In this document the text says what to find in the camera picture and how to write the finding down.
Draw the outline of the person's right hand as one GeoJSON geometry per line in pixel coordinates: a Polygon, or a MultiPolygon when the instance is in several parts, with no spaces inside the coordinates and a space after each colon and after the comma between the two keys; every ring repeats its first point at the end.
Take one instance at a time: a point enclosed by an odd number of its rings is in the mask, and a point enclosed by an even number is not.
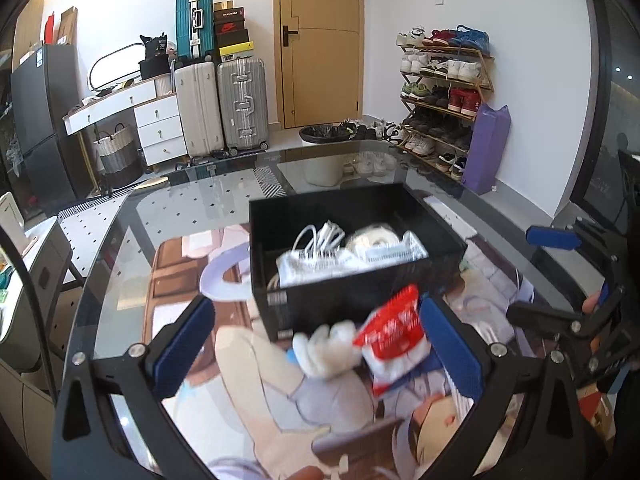
{"type": "MultiPolygon", "coordinates": [[[[589,297],[587,297],[582,303],[582,313],[584,315],[593,314],[595,310],[599,309],[599,300],[600,292],[594,292],[589,297]]],[[[590,341],[590,350],[592,353],[596,353],[599,350],[602,340],[602,334],[603,332],[602,330],[600,330],[600,332],[592,338],[592,341],[590,341]]]]}

